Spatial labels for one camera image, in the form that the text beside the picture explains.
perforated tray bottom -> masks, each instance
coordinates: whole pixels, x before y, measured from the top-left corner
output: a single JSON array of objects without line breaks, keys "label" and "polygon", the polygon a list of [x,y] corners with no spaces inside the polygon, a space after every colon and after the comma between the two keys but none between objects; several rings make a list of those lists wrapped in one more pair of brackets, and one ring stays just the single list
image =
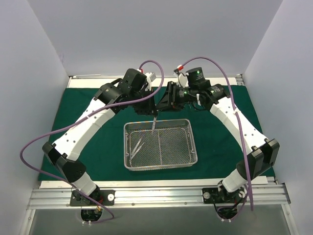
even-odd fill
[{"label": "perforated tray bottom", "polygon": [[[129,170],[152,170],[191,166],[197,162],[193,134],[188,120],[127,123],[124,129],[124,163]],[[140,150],[131,153],[140,141]]]}]

metal tray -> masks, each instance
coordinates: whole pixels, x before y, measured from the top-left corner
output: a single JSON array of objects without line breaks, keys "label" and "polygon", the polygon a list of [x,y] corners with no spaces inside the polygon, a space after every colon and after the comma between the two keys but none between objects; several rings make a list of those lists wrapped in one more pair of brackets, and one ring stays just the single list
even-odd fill
[{"label": "metal tray", "polygon": [[192,166],[198,161],[189,120],[129,122],[124,125],[124,165],[129,170]]}]

white wall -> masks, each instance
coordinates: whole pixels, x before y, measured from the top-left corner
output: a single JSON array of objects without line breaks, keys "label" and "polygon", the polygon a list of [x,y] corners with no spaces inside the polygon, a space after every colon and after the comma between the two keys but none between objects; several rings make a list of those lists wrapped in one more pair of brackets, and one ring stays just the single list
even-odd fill
[{"label": "white wall", "polygon": [[[68,78],[26,0],[0,2],[0,32],[0,233],[16,235],[38,175],[21,163],[19,151],[51,130]],[[44,141],[26,152],[35,166]]]},{"label": "white wall", "polygon": [[244,76],[264,133],[281,144],[274,170],[301,235],[313,230],[312,12],[312,0],[284,0]]},{"label": "white wall", "polygon": [[[243,73],[282,2],[28,1],[70,75],[122,75],[147,59],[172,75],[180,63],[199,55],[214,58],[228,75]],[[193,65],[203,66],[207,77],[221,76],[207,62]]]}]

green mat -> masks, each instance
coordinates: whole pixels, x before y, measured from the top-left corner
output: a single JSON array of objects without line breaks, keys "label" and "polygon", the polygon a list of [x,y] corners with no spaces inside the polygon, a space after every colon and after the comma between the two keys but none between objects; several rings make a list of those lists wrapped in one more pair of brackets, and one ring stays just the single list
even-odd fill
[{"label": "green mat", "polygon": [[[259,130],[260,123],[252,106],[246,87],[232,86],[235,103],[246,118]],[[53,130],[74,123],[89,105],[98,89],[65,90]],[[159,101],[165,87],[155,96]],[[123,126],[127,122],[153,120],[152,117],[139,116],[131,107],[120,111],[109,120],[94,135],[83,149],[79,160],[87,167],[87,173],[95,181],[133,181],[133,180],[178,180],[178,179],[207,179],[226,177],[236,167],[236,163],[243,158],[242,151],[223,124],[210,112],[196,112],[186,106],[177,113],[159,113],[158,120],[186,118],[191,122],[198,162],[185,168],[129,171],[124,167],[123,160]],[[54,142],[62,134],[50,137]],[[61,176],[44,157],[42,170]],[[274,176],[273,170],[265,172],[266,176]],[[40,174],[39,180],[54,180]]]}]

green table surface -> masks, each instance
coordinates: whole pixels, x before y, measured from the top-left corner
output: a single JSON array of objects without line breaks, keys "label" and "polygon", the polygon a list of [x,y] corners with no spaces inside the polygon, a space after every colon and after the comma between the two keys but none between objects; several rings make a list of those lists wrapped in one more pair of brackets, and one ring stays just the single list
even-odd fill
[{"label": "green table surface", "polygon": [[[257,115],[245,86],[232,86],[235,103],[246,118],[261,130]],[[98,89],[67,88],[63,94],[57,112],[53,130],[74,123],[89,105]],[[159,101],[163,96],[163,87],[155,96]],[[243,158],[241,148],[224,127],[210,112],[196,112],[186,106],[181,112],[160,112],[158,120],[180,119],[190,120],[198,162],[191,167],[129,171],[124,167],[123,126],[127,122],[153,120],[152,117],[139,116],[131,107],[120,111],[94,135],[83,149],[79,160],[87,167],[87,173],[95,181],[139,181],[139,180],[185,180],[224,178],[236,167]],[[53,135],[49,141],[54,142],[63,133]],[[42,170],[61,176],[61,174],[44,157]],[[272,169],[264,173],[274,176]],[[55,180],[40,174],[39,180]]]}]

